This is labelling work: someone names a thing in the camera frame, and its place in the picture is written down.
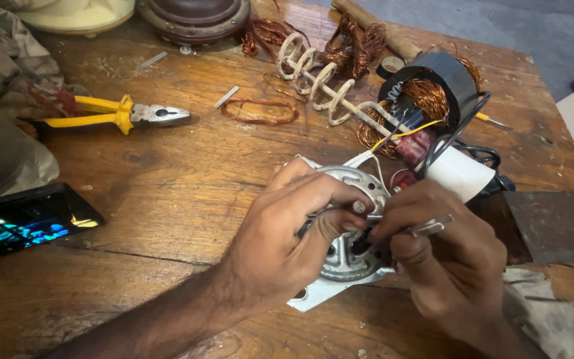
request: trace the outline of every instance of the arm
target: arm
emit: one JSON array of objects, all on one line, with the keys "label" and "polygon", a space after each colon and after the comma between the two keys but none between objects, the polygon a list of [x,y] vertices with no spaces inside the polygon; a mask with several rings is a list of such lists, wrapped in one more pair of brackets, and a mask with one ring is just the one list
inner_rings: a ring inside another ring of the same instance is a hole
[{"label": "arm", "polygon": [[[453,222],[431,239],[397,234],[442,215]],[[369,235],[375,243],[390,241],[394,259],[412,281],[419,312],[449,336],[491,359],[548,358],[504,319],[506,247],[489,224],[437,182],[421,181],[391,197]]]},{"label": "arm", "polygon": [[[344,227],[364,219],[339,207],[371,200],[303,160],[274,170],[221,262],[58,347],[47,358],[174,358],[236,323],[286,303],[318,278]],[[303,238],[307,215],[328,203]]]}]

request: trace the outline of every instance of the yellow wire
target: yellow wire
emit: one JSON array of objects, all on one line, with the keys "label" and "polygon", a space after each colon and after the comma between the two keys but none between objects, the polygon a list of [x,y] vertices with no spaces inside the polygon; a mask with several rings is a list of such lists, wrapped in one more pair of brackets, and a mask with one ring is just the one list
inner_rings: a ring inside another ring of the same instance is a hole
[{"label": "yellow wire", "polygon": [[[413,130],[413,131],[405,132],[405,133],[403,133],[403,134],[393,135],[393,136],[391,136],[391,137],[402,137],[402,136],[414,134],[414,133],[420,131],[420,130],[423,129],[423,128],[429,127],[429,126],[431,126],[431,125],[435,125],[435,124],[438,123],[438,122],[442,122],[442,120],[439,119],[439,120],[437,120],[437,121],[429,122],[429,123],[427,123],[426,125],[422,125],[422,126],[416,128],[416,129]],[[387,138],[388,138],[388,137],[385,137],[385,138],[383,138],[382,140],[378,141],[375,145],[373,145],[373,147],[371,147],[371,152],[375,151],[376,148],[377,148],[378,146],[380,146],[380,143],[385,142],[385,140],[386,140]]]}]

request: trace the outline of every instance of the human hand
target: human hand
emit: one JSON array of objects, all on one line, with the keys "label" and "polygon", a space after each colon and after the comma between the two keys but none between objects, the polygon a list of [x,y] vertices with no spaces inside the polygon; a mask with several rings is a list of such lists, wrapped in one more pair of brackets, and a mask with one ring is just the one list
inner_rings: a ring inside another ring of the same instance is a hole
[{"label": "human hand", "polygon": [[[363,218],[350,212],[356,200],[366,210],[373,202],[354,186],[319,173],[302,159],[277,166],[267,188],[251,204],[230,248],[218,265],[230,276],[232,291],[259,314],[286,303],[313,283],[331,242],[342,233],[364,230]],[[307,215],[331,203],[302,239]]]},{"label": "human hand", "polygon": [[[451,215],[453,222],[431,240],[398,234],[443,215]],[[452,338],[482,348],[493,337],[487,333],[505,329],[506,247],[489,224],[437,182],[426,179],[391,197],[369,239],[391,240],[394,259],[412,281],[411,296],[419,312]]]}]

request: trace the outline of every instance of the fingernail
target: fingernail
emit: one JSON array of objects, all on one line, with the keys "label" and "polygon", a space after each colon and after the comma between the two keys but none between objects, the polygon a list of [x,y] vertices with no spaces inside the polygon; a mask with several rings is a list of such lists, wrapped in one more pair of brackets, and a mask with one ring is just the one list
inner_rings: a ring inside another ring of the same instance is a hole
[{"label": "fingernail", "polygon": [[358,231],[358,229],[356,228],[356,225],[353,223],[343,223],[342,228],[347,232],[357,232]]},{"label": "fingernail", "polygon": [[367,209],[367,208],[365,207],[365,205],[364,205],[361,201],[359,201],[359,200],[356,200],[356,201],[353,203],[352,207],[353,207],[353,211],[354,211],[355,213],[357,213],[357,214],[361,214],[362,212],[365,211],[365,209]]}]

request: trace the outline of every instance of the round metal base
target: round metal base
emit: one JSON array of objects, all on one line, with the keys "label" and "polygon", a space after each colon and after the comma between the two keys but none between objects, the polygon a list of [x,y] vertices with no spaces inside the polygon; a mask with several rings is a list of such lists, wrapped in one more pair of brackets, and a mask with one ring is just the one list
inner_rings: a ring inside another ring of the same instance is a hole
[{"label": "round metal base", "polygon": [[197,19],[183,17],[185,13],[169,13],[155,0],[137,2],[141,16],[159,36],[181,45],[213,44],[239,34],[249,20],[251,3],[250,0],[234,0],[232,6],[234,8],[224,9],[222,13]]},{"label": "round metal base", "polygon": [[[374,176],[347,166],[322,167],[318,171],[359,188],[376,205],[368,214],[382,214],[389,195]],[[334,282],[353,282],[376,273],[383,265],[382,253],[369,245],[367,234],[368,230],[349,232],[336,238],[327,252],[320,276]]]}]

